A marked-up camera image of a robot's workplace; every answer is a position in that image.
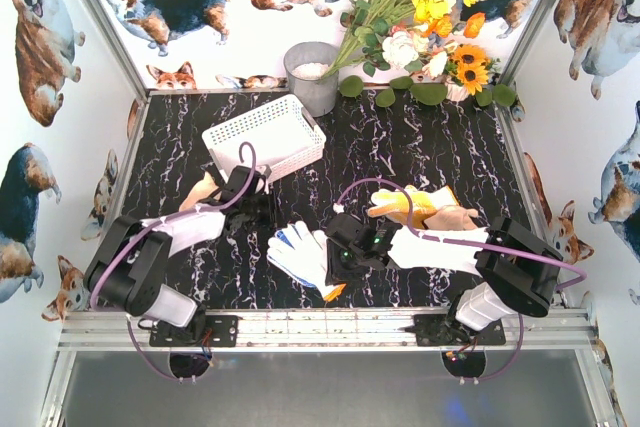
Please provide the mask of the blue dotted glove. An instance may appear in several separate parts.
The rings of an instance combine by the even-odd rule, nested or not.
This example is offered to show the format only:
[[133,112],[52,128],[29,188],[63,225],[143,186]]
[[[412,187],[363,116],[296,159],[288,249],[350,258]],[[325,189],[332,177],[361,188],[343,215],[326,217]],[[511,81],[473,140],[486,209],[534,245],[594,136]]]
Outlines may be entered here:
[[321,254],[307,228],[299,232],[289,224],[269,240],[270,259],[305,286],[321,286]]
[[344,284],[327,282],[327,237],[311,231],[304,221],[277,230],[268,240],[267,260],[304,287],[316,289],[330,302],[343,291]]

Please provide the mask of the blue dotted glove front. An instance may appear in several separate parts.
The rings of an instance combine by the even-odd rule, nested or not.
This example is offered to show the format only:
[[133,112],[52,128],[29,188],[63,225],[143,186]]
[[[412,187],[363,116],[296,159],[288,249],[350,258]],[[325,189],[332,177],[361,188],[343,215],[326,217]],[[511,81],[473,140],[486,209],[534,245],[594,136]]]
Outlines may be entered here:
[[321,254],[307,228],[299,232],[289,224],[269,240],[270,259],[305,286],[321,286]]

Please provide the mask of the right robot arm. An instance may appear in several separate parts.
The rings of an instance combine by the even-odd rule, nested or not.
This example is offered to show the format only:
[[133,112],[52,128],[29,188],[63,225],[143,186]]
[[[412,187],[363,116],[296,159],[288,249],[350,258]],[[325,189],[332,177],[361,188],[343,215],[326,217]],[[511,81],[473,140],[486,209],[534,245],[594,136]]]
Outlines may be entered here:
[[441,269],[482,282],[457,295],[449,328],[471,336],[511,314],[548,314],[561,257],[522,225],[500,217],[488,228],[415,230],[387,222],[375,229],[340,213],[328,224],[327,280],[348,283],[369,270]]

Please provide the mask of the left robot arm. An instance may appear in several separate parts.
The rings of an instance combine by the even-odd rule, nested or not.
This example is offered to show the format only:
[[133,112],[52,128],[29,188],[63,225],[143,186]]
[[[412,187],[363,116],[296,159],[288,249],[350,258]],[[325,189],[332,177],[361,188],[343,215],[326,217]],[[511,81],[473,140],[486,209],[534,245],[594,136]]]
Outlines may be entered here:
[[234,221],[269,216],[271,169],[236,166],[228,181],[190,208],[154,219],[120,216],[113,221],[84,275],[90,306],[99,300],[132,317],[185,328],[199,304],[169,287],[169,259],[198,243],[215,240]]

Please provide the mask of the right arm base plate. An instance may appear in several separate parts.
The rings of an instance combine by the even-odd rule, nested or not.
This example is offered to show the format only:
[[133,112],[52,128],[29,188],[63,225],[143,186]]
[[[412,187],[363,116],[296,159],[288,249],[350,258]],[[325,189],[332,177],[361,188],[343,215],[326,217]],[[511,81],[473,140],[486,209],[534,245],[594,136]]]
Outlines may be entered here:
[[491,322],[480,331],[462,325],[445,314],[416,314],[413,324],[402,328],[413,334],[418,346],[501,346],[506,337],[500,321]]

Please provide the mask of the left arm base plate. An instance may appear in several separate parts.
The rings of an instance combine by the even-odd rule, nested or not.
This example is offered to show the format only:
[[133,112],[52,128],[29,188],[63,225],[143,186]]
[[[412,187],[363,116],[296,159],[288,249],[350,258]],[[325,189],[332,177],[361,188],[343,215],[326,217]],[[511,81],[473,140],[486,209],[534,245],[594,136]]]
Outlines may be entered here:
[[151,347],[223,347],[236,346],[239,317],[206,314],[184,328],[159,322],[151,330]]

